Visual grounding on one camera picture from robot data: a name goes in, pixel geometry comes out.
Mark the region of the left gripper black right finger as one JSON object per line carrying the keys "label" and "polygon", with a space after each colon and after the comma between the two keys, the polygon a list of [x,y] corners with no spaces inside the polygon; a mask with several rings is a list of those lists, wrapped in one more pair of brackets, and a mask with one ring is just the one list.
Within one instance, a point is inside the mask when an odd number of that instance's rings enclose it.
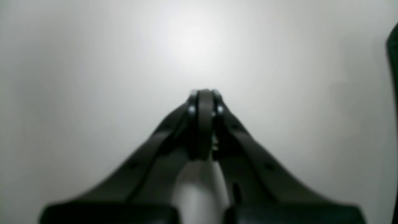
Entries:
{"label": "left gripper black right finger", "polygon": [[213,130],[230,206],[224,224],[364,224],[358,206],[336,203],[306,187],[250,135],[223,102],[213,98]]}

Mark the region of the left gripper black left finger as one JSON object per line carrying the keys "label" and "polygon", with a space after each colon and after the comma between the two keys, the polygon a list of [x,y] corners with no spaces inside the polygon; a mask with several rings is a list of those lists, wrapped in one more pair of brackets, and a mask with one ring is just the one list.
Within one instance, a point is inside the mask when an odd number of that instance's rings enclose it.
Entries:
{"label": "left gripper black left finger", "polygon": [[204,90],[193,90],[109,177],[87,192],[48,205],[40,224],[180,224],[172,205],[177,177],[197,152]]}

